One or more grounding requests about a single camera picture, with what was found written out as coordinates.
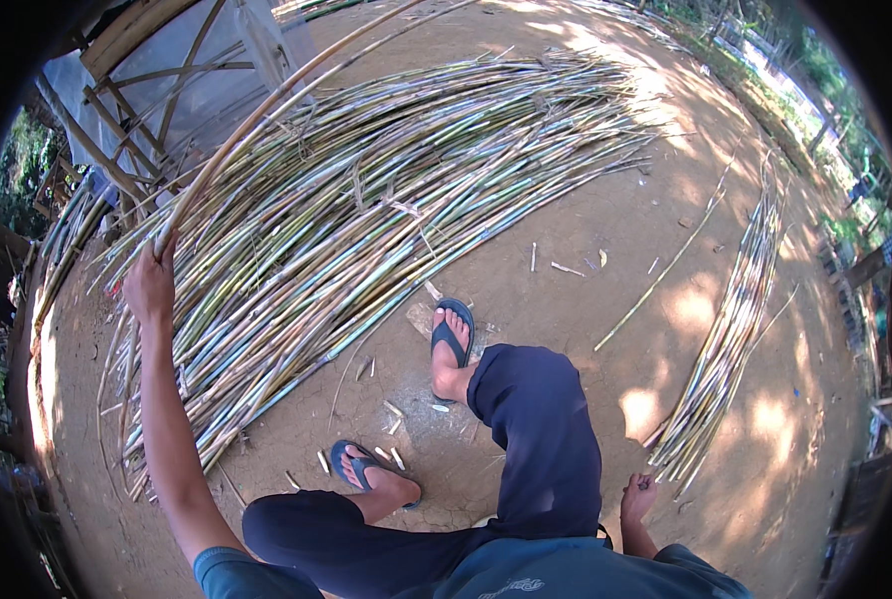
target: bamboo structure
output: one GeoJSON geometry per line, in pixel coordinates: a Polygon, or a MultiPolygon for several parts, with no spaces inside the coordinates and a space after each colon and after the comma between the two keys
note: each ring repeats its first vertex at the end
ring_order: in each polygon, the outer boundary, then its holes
{"type": "MultiPolygon", "coordinates": [[[[391,75],[265,119],[177,222],[174,362],[203,468],[446,265],[647,164],[633,155],[655,134],[632,96],[623,67],[556,51],[391,75]]],[[[116,288],[191,188],[97,257],[94,286],[116,288]]],[[[102,384],[126,411],[140,353],[124,315],[102,384]]],[[[135,500],[143,432],[138,412],[121,418],[135,500]]]]}
{"type": "Polygon", "coordinates": [[[702,468],[738,391],[749,356],[765,332],[762,318],[775,277],[778,231],[785,205],[784,197],[779,199],[774,188],[770,155],[762,161],[762,195],[742,236],[722,304],[679,402],[659,427],[661,433],[649,457],[656,481],[684,481],[674,500],[681,497],[702,468]]]}

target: dirt ground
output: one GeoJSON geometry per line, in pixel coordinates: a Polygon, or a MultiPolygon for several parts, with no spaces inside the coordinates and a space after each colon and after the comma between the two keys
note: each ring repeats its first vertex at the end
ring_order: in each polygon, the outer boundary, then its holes
{"type": "MultiPolygon", "coordinates": [[[[312,38],[323,48],[390,6],[360,5],[318,19],[309,25],[312,38]]],[[[394,19],[342,54],[406,22],[394,19]]],[[[690,133],[656,141],[648,174],[600,177],[434,279],[443,293],[475,302],[476,319],[494,325],[508,342],[548,346],[580,370],[603,454],[602,521],[615,535],[622,487],[645,466],[641,442],[677,401],[721,301],[747,213],[759,197],[765,146],[758,127],[726,90],[703,77],[700,64],[641,30],[569,3],[489,2],[460,9],[368,55],[334,86],[512,45],[510,55],[536,55],[547,46],[596,48],[628,62],[646,91],[670,95],[663,100],[674,121],[669,130],[690,133]],[[740,138],[725,200],[652,298],[594,352],[688,237],[679,218],[701,220],[740,138]],[[537,271],[530,273],[533,242],[539,251],[537,271]],[[715,253],[719,245],[725,249],[715,253]],[[607,266],[592,271],[583,258],[597,265],[600,248],[607,251],[607,266]],[[550,261],[588,277],[551,270],[550,261]]],[[[784,185],[786,171],[779,172],[784,185]]],[[[676,485],[663,485],[647,521],[657,545],[687,545],[762,598],[815,595],[825,535],[863,428],[844,327],[813,258],[818,237],[810,225],[819,211],[836,215],[839,205],[794,175],[788,194],[785,226],[799,225],[781,248],[770,317],[796,283],[799,292],[756,350],[702,472],[679,503],[671,501],[676,485]]],[[[84,257],[97,253],[96,244],[90,242],[84,257]]],[[[29,377],[34,422],[43,428],[37,446],[54,452],[50,476],[65,506],[70,548],[95,596],[200,597],[162,512],[145,500],[129,502],[122,490],[115,496],[104,473],[94,406],[115,304],[99,292],[84,295],[96,274],[87,262],[78,262],[56,300],[42,331],[39,374],[31,369],[29,377]]],[[[234,491],[246,502],[287,492],[284,471],[304,488],[346,491],[336,476],[322,473],[315,457],[342,437],[369,448],[395,444],[407,474],[423,485],[423,506],[383,525],[447,531],[496,511],[501,450],[467,410],[429,407],[428,343],[406,321],[407,307],[360,350],[376,357],[375,377],[347,378],[331,430],[333,394],[352,350],[252,425],[246,447],[236,444],[226,452],[222,464],[236,490],[219,470],[209,482],[237,533],[242,510],[234,491]],[[395,441],[384,431],[393,416],[383,399],[406,413],[395,441]]],[[[104,399],[104,406],[112,403],[104,399]]],[[[107,444],[115,438],[115,422],[103,419],[107,444]]],[[[112,461],[116,449],[109,449],[112,461]]],[[[111,471],[119,487],[119,473],[111,471]]]]}

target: black flip-flop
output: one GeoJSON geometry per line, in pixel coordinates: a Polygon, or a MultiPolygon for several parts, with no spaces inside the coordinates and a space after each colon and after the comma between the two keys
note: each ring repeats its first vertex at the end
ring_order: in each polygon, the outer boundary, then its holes
{"type": "MultiPolygon", "coordinates": [[[[361,491],[373,490],[373,488],[369,486],[369,481],[366,480],[367,468],[382,468],[383,470],[389,470],[390,472],[393,472],[391,469],[380,464],[379,461],[375,457],[373,457],[373,454],[366,450],[366,448],[359,443],[339,440],[332,444],[332,449],[330,449],[330,462],[332,463],[332,470],[339,475],[339,478],[349,484],[349,486],[359,489],[359,487],[353,484],[353,481],[346,477],[346,471],[344,471],[344,469],[342,468],[342,455],[346,452],[347,445],[353,446],[366,455],[366,457],[353,457],[352,455],[349,456],[349,463],[352,464],[353,472],[356,473],[356,480],[359,481],[360,485],[362,485],[362,489],[360,489],[361,491]]],[[[419,505],[419,502],[422,500],[423,498],[420,497],[412,503],[406,503],[403,506],[403,509],[412,510],[417,505],[419,505]]]]}
{"type": "MultiPolygon", "coordinates": [[[[458,362],[459,368],[465,368],[469,365],[469,356],[473,353],[473,339],[476,338],[476,325],[473,322],[473,313],[469,310],[469,307],[457,299],[453,299],[452,297],[444,297],[439,300],[439,303],[436,305],[436,309],[440,309],[440,307],[445,309],[451,309],[456,315],[459,316],[459,319],[466,323],[466,326],[469,327],[469,345],[466,347],[465,352],[462,349],[462,345],[459,344],[459,339],[455,338],[455,334],[452,332],[452,329],[449,328],[449,324],[447,324],[444,319],[439,323],[439,326],[435,328],[432,332],[432,344],[429,346],[429,354],[432,354],[432,350],[435,349],[436,343],[440,341],[445,341],[449,344],[450,349],[452,349],[452,353],[455,355],[455,361],[458,362]]],[[[441,397],[437,397],[435,393],[432,394],[432,397],[435,401],[438,401],[442,404],[455,403],[455,400],[444,400],[441,397]]]]}

